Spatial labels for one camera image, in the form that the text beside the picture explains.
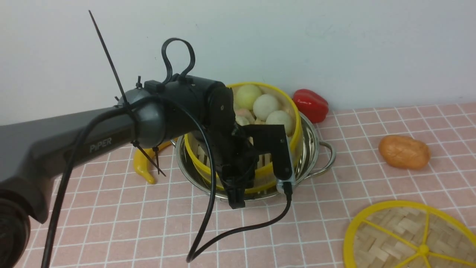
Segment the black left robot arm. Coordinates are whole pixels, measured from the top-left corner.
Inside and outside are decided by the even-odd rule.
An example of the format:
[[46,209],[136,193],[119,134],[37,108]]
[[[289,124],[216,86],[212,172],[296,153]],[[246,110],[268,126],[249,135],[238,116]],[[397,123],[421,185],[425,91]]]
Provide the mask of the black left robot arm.
[[12,268],[30,236],[30,217],[49,216],[54,178],[66,190],[76,166],[131,143],[153,148],[193,132],[210,150],[211,166],[231,180],[232,207],[244,206],[244,187],[258,156],[235,122],[233,92],[223,83],[175,74],[125,93],[128,104],[1,127],[1,267]]

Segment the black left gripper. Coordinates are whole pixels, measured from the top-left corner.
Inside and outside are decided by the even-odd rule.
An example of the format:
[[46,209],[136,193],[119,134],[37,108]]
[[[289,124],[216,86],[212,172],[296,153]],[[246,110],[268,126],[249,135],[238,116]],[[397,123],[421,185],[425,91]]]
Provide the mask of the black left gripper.
[[245,194],[254,186],[258,150],[250,142],[258,125],[211,124],[207,126],[207,152],[210,175],[216,176],[216,189],[228,194],[232,209],[245,208]]

